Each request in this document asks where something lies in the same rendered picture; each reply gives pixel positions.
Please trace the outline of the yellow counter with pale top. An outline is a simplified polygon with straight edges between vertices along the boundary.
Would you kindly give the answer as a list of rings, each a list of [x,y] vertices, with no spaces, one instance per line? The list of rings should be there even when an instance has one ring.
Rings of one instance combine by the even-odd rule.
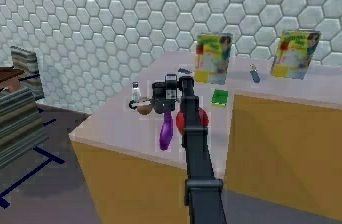
[[[260,83],[254,83],[254,64]],[[230,61],[224,107],[195,90],[209,116],[215,174],[234,224],[342,221],[342,67],[311,65],[303,80],[274,78],[270,62]],[[189,224],[179,138],[159,147],[162,118],[129,106],[124,89],[70,135],[102,224]]]

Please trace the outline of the green square sponge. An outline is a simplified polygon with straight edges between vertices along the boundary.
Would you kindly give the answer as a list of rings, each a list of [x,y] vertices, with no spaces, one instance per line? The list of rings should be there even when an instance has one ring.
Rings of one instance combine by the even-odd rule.
[[[226,90],[215,89],[211,97],[211,104],[215,106],[226,106],[227,102],[228,92]]]

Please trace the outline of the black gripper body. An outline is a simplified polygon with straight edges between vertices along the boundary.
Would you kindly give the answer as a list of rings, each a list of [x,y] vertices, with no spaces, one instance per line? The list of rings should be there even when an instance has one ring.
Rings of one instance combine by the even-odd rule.
[[[152,106],[156,113],[163,114],[175,110],[178,101],[176,81],[155,82],[152,84]]]

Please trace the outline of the blue bottle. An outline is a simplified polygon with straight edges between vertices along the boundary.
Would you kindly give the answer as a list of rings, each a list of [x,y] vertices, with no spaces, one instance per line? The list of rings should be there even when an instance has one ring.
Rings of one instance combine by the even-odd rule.
[[[260,77],[259,77],[259,74],[257,72],[256,66],[254,64],[251,64],[250,68],[251,68],[250,74],[251,74],[251,77],[252,77],[254,83],[260,83]]]

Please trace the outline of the purple eggplant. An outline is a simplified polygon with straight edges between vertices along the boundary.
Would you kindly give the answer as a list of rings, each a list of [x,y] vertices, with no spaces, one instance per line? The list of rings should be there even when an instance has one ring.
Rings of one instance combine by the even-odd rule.
[[[165,151],[168,149],[173,138],[173,118],[170,112],[163,114],[163,124],[159,135],[160,149]]]

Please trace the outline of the grey striped chair blue legs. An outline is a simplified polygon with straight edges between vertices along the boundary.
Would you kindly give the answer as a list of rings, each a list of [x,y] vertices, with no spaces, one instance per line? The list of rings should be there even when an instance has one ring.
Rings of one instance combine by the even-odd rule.
[[[33,93],[28,88],[0,98],[0,170],[30,150],[46,157],[39,166],[0,193],[0,207],[7,208],[10,203],[5,196],[50,162],[64,163],[63,159],[39,147],[48,139],[45,127],[53,122],[55,119],[42,121]]]
[[[19,76],[21,84],[32,91],[36,100],[43,99],[44,91],[36,53],[17,46],[11,46],[10,50],[13,67],[23,71]]]

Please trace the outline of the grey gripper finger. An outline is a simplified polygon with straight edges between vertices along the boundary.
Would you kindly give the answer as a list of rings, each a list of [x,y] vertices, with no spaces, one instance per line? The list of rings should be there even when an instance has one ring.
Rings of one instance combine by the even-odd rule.
[[[129,104],[131,106],[147,106],[151,105],[153,103],[153,100],[148,97],[141,97],[138,100],[131,100]]]
[[[137,110],[138,112],[151,112],[153,110],[152,105],[142,105],[142,106],[131,106],[133,110]]]

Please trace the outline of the colourful cereal box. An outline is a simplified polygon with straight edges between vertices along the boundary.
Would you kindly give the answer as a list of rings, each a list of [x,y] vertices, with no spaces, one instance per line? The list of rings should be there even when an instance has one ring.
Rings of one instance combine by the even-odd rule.
[[[230,33],[202,33],[197,36],[194,79],[224,85],[231,53]]]
[[[322,33],[316,30],[284,30],[281,34],[270,74],[303,80]]]

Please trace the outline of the white salt shaker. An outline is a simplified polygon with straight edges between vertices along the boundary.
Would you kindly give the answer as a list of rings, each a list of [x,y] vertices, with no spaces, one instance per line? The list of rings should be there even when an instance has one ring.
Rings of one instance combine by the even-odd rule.
[[[141,98],[141,91],[139,88],[139,83],[138,82],[133,82],[132,83],[132,100],[137,102]]]

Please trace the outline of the brown egg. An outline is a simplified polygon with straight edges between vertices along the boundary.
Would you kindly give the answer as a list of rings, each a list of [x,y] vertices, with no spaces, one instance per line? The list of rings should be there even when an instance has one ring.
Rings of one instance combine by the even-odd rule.
[[[141,97],[138,102],[144,102],[146,101],[147,98],[146,97]],[[144,106],[138,106],[137,107],[137,112],[141,115],[148,115],[149,113],[151,113],[153,110],[153,106],[152,105],[144,105]]]

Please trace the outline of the red tomato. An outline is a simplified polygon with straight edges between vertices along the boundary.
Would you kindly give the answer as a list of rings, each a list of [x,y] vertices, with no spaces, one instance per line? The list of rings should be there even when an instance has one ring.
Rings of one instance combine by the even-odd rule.
[[[207,128],[209,118],[206,111],[199,107],[197,110],[193,111],[179,111],[176,115],[175,124],[179,133],[183,134],[186,126],[202,126]]]

